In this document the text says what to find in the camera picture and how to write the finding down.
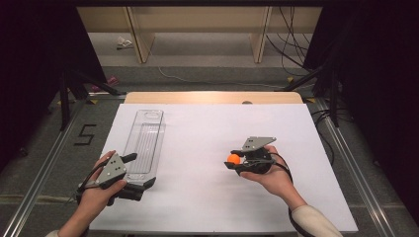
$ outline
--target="orange ball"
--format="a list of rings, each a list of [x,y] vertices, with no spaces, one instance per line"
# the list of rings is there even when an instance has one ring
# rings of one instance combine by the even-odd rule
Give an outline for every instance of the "orange ball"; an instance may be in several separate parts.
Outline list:
[[[227,162],[231,162],[238,165],[240,164],[240,157],[237,154],[231,154],[228,156]]]

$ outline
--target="sleeve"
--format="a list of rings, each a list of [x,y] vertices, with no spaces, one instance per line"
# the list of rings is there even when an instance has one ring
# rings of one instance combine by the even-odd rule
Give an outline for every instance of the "sleeve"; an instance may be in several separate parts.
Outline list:
[[[52,232],[49,232],[45,237],[59,237],[58,236],[58,230],[54,230]]]
[[[310,205],[296,208],[291,212],[290,218],[293,226],[302,236],[342,236],[323,213]]]

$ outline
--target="wooden edge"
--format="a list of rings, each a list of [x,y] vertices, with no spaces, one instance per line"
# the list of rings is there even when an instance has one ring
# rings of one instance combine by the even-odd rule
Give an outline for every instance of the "wooden edge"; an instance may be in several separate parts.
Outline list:
[[[302,104],[297,92],[130,92],[125,104]]]

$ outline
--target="gray floor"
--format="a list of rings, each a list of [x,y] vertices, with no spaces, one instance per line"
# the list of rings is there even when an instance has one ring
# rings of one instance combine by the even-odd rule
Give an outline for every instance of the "gray floor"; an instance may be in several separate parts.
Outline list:
[[[107,77],[117,76],[121,82],[115,88],[121,91],[272,91],[287,86],[288,78],[291,76],[282,68],[282,58],[269,43],[266,44],[262,63],[255,64],[246,35],[159,34],[154,42],[152,55],[144,64],[136,61],[132,49],[116,50],[118,37],[130,40],[128,34],[91,35]],[[280,45],[281,41],[277,36],[273,35],[270,38]],[[300,38],[301,44],[306,43],[304,41],[305,39]],[[293,47],[288,47],[287,53],[293,58],[298,58]],[[284,65],[289,72],[305,73],[289,61],[285,60]],[[298,89],[304,98],[311,97],[310,84],[312,83]],[[51,114],[44,116],[37,132],[27,145],[29,155],[16,157],[0,174],[2,231],[6,231],[10,218],[16,212],[22,198],[31,189],[45,158],[49,157],[55,139],[59,136],[60,107],[57,100],[51,103]],[[24,219],[25,225],[19,236],[43,236],[49,230],[59,228],[76,207],[74,202],[67,201],[101,153],[113,116],[118,105],[124,101],[102,98],[93,102],[81,106],[56,162],[47,174],[37,202]],[[306,104],[311,112],[319,110],[318,103]],[[78,105],[72,105],[73,111]],[[351,121],[350,115],[343,111],[342,115],[339,115],[339,123],[339,129],[375,198],[384,210],[394,236],[419,236],[418,226],[382,170],[373,164],[374,157],[357,125]],[[79,132],[85,124],[96,125],[85,130],[85,133],[94,134],[94,138],[89,146],[77,146],[75,143],[87,142],[86,137],[79,137]],[[319,125],[319,131],[332,145],[330,149],[324,142],[329,158],[332,159],[332,151],[335,154],[332,167],[360,229],[357,233],[344,235],[379,236],[369,209],[325,122]],[[91,233],[89,236],[121,235]]]

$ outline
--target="clear plastic container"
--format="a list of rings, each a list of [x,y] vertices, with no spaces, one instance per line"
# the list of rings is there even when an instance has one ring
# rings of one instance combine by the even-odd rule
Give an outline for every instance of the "clear plastic container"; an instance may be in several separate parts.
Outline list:
[[[143,185],[156,178],[158,160],[166,124],[163,111],[141,110],[136,113],[126,144],[125,155],[137,153],[136,159],[126,163],[126,180]]]

